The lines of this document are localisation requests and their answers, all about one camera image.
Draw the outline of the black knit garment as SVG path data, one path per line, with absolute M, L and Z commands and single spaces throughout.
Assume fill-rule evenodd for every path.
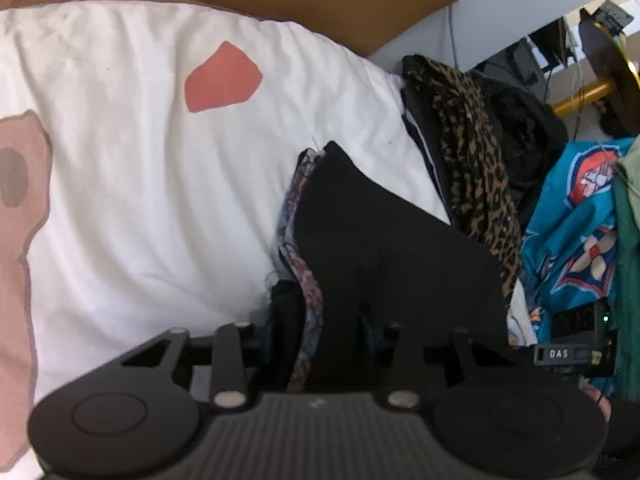
M 271 348 L 292 392 L 440 386 L 457 330 L 508 342 L 497 260 L 335 143 L 299 155 L 277 240 L 295 286 Z

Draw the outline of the blue cartoon print cloth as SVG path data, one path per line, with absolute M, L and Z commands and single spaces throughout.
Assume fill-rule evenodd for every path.
M 541 344 L 551 340 L 553 315 L 617 296 L 612 182 L 633 143 L 567 143 L 544 179 L 522 243 L 522 282 Z

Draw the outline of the leopard print cloth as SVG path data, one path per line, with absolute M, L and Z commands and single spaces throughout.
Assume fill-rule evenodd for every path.
M 401 75 L 406 107 L 434 157 L 452 224 L 497 259 L 509 307 L 522 266 L 521 229 L 480 86 L 420 54 L 402 59 Z

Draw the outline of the green garment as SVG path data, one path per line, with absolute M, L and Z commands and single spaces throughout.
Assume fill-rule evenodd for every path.
M 613 194 L 618 233 L 615 316 L 620 395 L 639 401 L 639 138 L 616 164 Z

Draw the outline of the cream bear print duvet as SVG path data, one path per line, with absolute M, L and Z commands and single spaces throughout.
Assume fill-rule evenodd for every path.
M 292 22 L 80 2 L 1 14 L 1 474 L 32 406 L 171 327 L 264 302 L 298 155 L 340 144 L 439 219 L 400 81 Z

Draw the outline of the black furry garment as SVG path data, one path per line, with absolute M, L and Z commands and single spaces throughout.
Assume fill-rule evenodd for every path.
M 477 70 L 485 110 L 499 141 L 509 192 L 522 230 L 528 226 L 548 172 L 568 141 L 564 122 L 531 93 L 490 78 Z

